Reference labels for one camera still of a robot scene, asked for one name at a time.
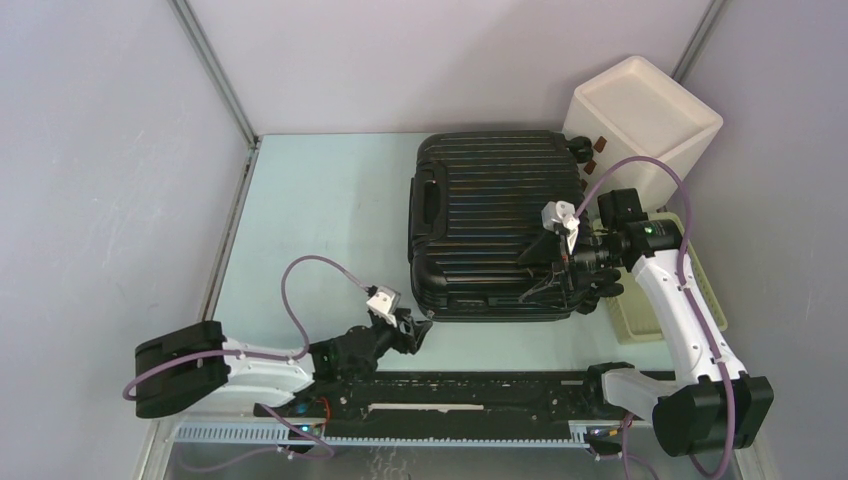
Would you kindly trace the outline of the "black ribbed hard-shell suitcase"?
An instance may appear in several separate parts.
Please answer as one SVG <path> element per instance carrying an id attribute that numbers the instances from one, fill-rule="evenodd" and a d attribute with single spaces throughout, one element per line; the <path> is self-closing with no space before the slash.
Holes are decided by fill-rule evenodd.
<path id="1" fill-rule="evenodd" d="M 550 266 L 521 267 L 550 201 L 579 205 L 585 137 L 547 130 L 435 134 L 410 184 L 411 291 L 436 321 L 555 321 L 574 313 L 519 303 Z"/>

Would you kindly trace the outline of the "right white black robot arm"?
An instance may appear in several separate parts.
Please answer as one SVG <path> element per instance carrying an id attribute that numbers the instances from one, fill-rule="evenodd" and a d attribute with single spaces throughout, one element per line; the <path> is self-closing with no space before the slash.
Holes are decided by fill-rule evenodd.
<path id="1" fill-rule="evenodd" d="M 670 456 L 753 445 L 774 401 L 764 376 L 752 376 L 723 338 L 699 288 L 688 241 L 671 219 L 652 219 L 633 189 L 599 197 L 602 228 L 580 234 L 574 205 L 550 201 L 541 210 L 542 234 L 519 257 L 549 263 L 549 273 L 519 297 L 522 303 L 561 298 L 567 311 L 586 314 L 598 301 L 624 293 L 631 274 L 647 296 L 669 348 L 675 382 L 663 383 L 627 363 L 589 370 L 581 392 L 585 411 L 606 418 L 618 408 L 648 421 Z"/>

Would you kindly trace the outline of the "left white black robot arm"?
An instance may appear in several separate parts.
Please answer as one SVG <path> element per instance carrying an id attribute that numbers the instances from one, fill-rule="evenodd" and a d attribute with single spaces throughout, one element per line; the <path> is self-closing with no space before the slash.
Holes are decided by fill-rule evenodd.
<path id="1" fill-rule="evenodd" d="M 201 322 L 138 345 L 136 376 L 122 396 L 142 419 L 257 404 L 304 416 L 316 398 L 371 377 L 388 351 L 416 354 L 432 326 L 401 309 L 397 324 L 373 316 L 300 352 L 250 347 L 227 338 L 221 323 Z"/>

